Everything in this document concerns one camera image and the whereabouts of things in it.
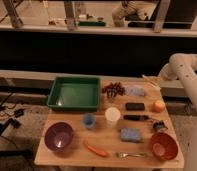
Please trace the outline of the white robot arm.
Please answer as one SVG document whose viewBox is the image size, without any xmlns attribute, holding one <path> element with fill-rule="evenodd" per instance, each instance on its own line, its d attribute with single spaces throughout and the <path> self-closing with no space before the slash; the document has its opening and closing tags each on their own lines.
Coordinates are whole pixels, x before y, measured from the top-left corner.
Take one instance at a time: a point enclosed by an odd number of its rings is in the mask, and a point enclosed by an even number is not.
<svg viewBox="0 0 197 171">
<path fill-rule="evenodd" d="M 197 54 L 175 53 L 159 72 L 166 80 L 178 78 L 197 111 Z M 197 171 L 197 123 L 193 128 L 183 171 Z"/>
</svg>

